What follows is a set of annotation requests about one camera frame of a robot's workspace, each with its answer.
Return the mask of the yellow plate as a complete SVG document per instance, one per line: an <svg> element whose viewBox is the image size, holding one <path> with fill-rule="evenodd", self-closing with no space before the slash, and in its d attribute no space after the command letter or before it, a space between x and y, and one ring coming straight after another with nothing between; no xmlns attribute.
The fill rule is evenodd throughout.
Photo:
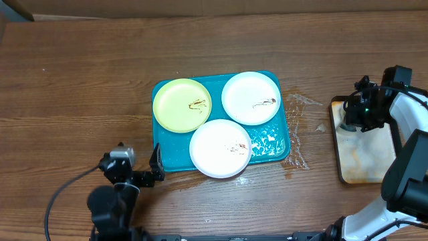
<svg viewBox="0 0 428 241"><path fill-rule="evenodd" d="M200 82L188 78L172 80L155 94L152 110L157 123L173 133L198 129L211 114L209 91Z"/></svg>

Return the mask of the green yellow sponge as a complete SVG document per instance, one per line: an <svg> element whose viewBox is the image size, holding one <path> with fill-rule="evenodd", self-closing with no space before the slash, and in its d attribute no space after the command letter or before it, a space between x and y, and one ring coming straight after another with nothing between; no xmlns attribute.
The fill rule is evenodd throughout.
<svg viewBox="0 0 428 241"><path fill-rule="evenodd" d="M354 125L348 125L346 123L342 123L339 127L348 132L356 132L356 127Z"/></svg>

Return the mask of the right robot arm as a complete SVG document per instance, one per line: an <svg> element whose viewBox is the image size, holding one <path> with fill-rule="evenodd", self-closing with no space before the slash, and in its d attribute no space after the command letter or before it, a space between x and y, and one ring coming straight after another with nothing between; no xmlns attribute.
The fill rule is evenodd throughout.
<svg viewBox="0 0 428 241"><path fill-rule="evenodd" d="M412 70L386 68L376 84L368 76L348 96L330 104L330 122L338 174L344 161L353 173L370 174L378 161L362 164L390 146L393 156L381 182L381 194L361 211L340 217L324 231L293 233L294 240L386 240L407 226L427 228L427 91L411 85Z"/></svg>

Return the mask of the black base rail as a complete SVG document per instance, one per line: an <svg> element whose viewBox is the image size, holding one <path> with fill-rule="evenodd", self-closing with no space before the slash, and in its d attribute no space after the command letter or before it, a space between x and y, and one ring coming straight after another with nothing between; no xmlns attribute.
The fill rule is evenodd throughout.
<svg viewBox="0 0 428 241"><path fill-rule="evenodd" d="M131 234L123 237L102 238L99 234L91 234L89 241L95 240L150 240L150 241L322 241L328 240L323 232L294 232L280 235L228 235L228 236L180 236L178 234L150 235L147 232Z"/></svg>

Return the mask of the white plate bottom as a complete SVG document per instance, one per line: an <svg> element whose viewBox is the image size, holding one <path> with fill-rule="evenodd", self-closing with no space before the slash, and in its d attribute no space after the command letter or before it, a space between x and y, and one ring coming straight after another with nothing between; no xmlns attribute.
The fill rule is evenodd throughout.
<svg viewBox="0 0 428 241"><path fill-rule="evenodd" d="M211 120L193 133L189 154L201 173L225 179L242 172L249 164L251 139L241 125L231 120Z"/></svg>

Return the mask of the white plate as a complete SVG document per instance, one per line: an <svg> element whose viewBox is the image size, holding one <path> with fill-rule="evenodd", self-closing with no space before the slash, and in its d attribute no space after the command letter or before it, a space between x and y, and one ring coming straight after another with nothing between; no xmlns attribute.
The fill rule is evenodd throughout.
<svg viewBox="0 0 428 241"><path fill-rule="evenodd" d="M249 164L251 139L241 125L231 120L211 120L193 133L189 154L201 173L225 179L242 172Z"/></svg>
<svg viewBox="0 0 428 241"><path fill-rule="evenodd" d="M282 97L276 83L259 72L242 72L223 87L221 103L227 115L243 125L261 125L280 109Z"/></svg>

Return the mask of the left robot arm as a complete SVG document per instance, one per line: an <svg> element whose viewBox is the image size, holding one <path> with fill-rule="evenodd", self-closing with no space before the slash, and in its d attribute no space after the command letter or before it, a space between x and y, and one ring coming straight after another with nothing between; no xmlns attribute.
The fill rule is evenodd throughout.
<svg viewBox="0 0 428 241"><path fill-rule="evenodd" d="M135 171L135 161L133 148L123 143L101 158L98 168L112 185L97 187L87 199L94 224L91 240L152 240L144 228L132 227L130 221L140 190L165 179L161 146L154 146L149 171Z"/></svg>

